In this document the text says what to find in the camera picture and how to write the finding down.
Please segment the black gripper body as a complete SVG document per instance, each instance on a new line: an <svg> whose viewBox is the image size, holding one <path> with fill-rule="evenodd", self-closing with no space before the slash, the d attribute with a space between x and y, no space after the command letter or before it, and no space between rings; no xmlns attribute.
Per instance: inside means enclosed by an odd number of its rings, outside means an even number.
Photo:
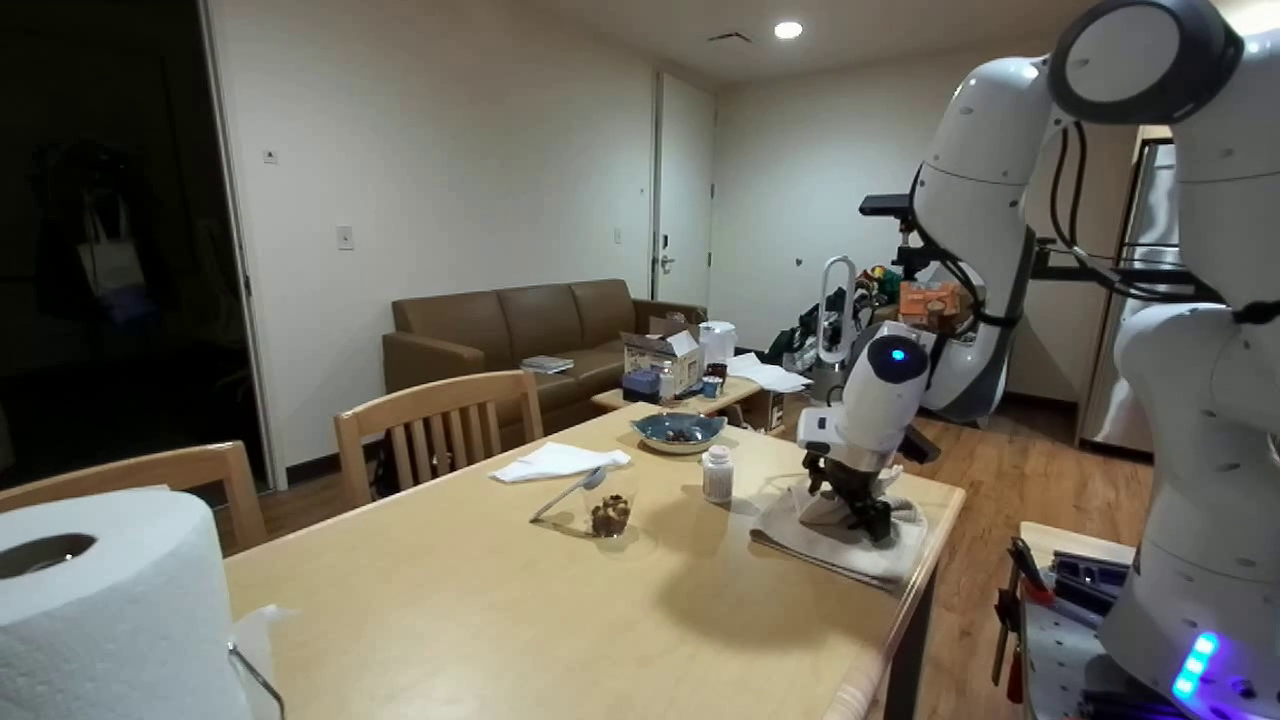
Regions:
<svg viewBox="0 0 1280 720"><path fill-rule="evenodd" d="M877 471L865 471L865 469L849 469L834 455L828 444L810 444L804 449L804 471L828 471L828 488L849 502L853 519L860 523L860 512L869 502L883 502L873 483L877 483Z"/></svg>

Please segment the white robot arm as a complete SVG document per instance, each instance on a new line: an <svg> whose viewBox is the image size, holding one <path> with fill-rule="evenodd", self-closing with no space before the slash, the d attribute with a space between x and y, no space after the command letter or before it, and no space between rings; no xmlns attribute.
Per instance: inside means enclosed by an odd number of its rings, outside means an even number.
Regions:
<svg viewBox="0 0 1280 720"><path fill-rule="evenodd" d="M1043 56L963 74L899 194L873 194L954 258L977 323L1011 323L1025 183L1059 118L1161 123L1192 305L1118 335L1147 410L1155 488L1103 651L1197 720L1280 720L1280 50L1213 0L1097 0Z"/></svg>

